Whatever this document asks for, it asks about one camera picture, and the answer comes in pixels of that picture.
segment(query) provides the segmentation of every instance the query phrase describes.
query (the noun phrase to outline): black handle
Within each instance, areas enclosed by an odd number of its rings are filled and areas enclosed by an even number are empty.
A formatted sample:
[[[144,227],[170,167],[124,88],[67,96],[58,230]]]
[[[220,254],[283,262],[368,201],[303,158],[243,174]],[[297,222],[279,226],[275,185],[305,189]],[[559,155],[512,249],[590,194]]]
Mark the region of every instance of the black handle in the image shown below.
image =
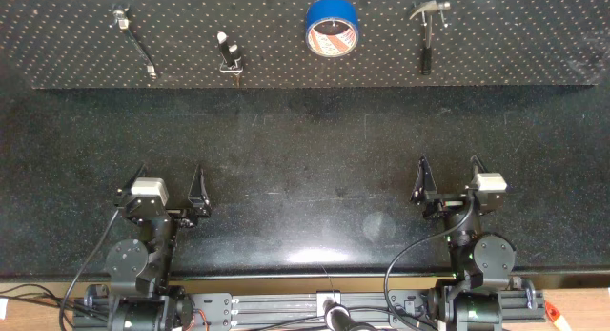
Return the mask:
[[[429,75],[432,72],[432,48],[423,48],[421,58],[421,74]]]

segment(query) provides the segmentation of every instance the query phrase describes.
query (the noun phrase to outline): hammer head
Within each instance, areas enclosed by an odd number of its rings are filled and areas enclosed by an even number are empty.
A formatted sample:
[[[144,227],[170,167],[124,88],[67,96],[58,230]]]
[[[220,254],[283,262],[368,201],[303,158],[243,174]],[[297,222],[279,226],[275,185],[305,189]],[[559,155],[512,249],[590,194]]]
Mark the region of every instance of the hammer head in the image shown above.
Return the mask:
[[[411,11],[411,16],[409,16],[409,19],[412,20],[417,14],[419,14],[421,12],[435,12],[435,11],[439,11],[439,10],[448,10],[450,8],[451,8],[451,4],[449,2],[440,2],[440,3],[437,3],[437,1],[424,2],[420,5],[418,5],[417,7],[415,7],[413,9],[413,11]]]

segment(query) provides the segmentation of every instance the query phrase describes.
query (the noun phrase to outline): white paper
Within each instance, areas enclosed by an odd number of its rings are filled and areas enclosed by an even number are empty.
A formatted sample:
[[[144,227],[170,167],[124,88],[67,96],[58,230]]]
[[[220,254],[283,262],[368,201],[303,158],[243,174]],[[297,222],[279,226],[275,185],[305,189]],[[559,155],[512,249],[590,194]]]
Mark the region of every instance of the white paper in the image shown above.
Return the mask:
[[[7,304],[9,303],[8,299],[0,299],[0,320],[3,320],[7,317]]]

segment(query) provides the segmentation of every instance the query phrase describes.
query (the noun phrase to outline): blue tape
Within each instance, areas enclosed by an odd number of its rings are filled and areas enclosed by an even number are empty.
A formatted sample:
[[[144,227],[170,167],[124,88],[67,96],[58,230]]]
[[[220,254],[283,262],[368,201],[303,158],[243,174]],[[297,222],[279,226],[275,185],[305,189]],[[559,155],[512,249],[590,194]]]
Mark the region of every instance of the blue tape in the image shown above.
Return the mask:
[[[338,24],[343,24],[347,27],[347,31],[337,36],[333,36],[331,42],[329,36],[318,33],[319,38],[312,34],[314,27],[325,21],[333,21]],[[349,53],[357,44],[359,38],[358,17],[356,9],[346,0],[319,0],[313,3],[307,10],[307,32],[305,34],[305,42],[314,53],[336,57]],[[325,46],[331,43],[337,43],[338,39],[341,43],[339,46]]]

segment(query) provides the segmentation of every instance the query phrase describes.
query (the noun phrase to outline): hammer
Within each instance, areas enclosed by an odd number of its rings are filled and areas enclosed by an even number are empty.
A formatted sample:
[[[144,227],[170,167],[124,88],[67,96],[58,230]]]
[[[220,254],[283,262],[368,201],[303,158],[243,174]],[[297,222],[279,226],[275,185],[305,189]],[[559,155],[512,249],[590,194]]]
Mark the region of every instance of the hammer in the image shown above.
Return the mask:
[[[439,11],[442,24],[444,27],[447,27],[447,24],[445,24],[445,16],[442,14],[442,11],[450,8],[451,5],[449,2],[437,3],[437,1],[430,1],[416,6],[411,12],[411,16],[409,16],[409,19],[413,20],[417,14],[421,13],[423,26],[426,28],[426,42],[424,44],[423,57],[421,59],[421,74],[423,75],[428,75],[432,72],[432,13]]]

